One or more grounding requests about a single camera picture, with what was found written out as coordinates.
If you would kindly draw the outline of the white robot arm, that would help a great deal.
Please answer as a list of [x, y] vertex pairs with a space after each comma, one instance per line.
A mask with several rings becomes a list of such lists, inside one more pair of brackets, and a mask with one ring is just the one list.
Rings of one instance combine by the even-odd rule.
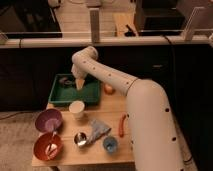
[[126, 97], [136, 170], [184, 171], [172, 109], [162, 86], [103, 65], [97, 58], [92, 46], [74, 53], [72, 73], [77, 79], [90, 74]]

